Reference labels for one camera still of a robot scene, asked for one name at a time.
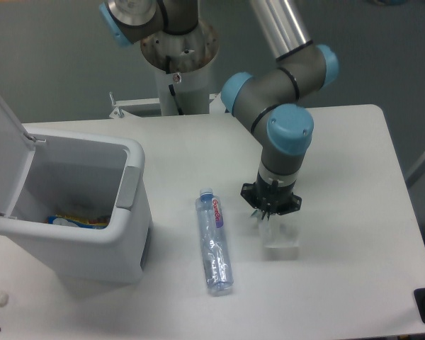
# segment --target water bottle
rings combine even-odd
[[[214,296],[228,294],[233,274],[219,198],[213,195],[211,188],[204,188],[195,201],[195,208],[208,292]]]

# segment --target white table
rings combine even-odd
[[[383,113],[310,109],[315,129],[295,193],[296,261],[263,261],[239,196],[261,148],[230,115],[36,124],[135,138],[154,219],[139,285],[58,277],[0,237],[1,339],[345,339],[425,332],[413,290],[425,249]],[[206,293],[194,200],[222,199],[234,292]]]

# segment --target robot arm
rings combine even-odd
[[[198,26],[197,5],[195,0],[108,0],[100,10],[121,45],[163,31],[172,37],[167,46],[173,47],[176,37],[187,37]],[[244,184],[241,195],[269,217],[300,209],[301,199],[293,194],[293,187],[312,140],[313,119],[293,103],[335,80],[339,64],[327,46],[312,42],[294,0],[251,0],[251,5],[277,67],[258,79],[235,74],[222,89],[222,101],[263,147],[256,181]]]
[[[295,103],[335,80],[339,64],[324,45],[316,46],[293,0],[251,0],[277,68],[255,79],[232,76],[222,89],[227,109],[260,142],[261,162],[252,184],[241,195],[262,218],[300,209],[293,187],[312,140],[313,119]]]
[[[120,46],[161,30],[184,35],[198,24],[198,2],[191,0],[107,0],[99,10]]]

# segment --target pink label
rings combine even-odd
[[[214,210],[215,226],[220,228],[224,225],[224,219],[222,217],[222,211],[220,211],[219,201],[216,198],[212,200],[212,209]]]

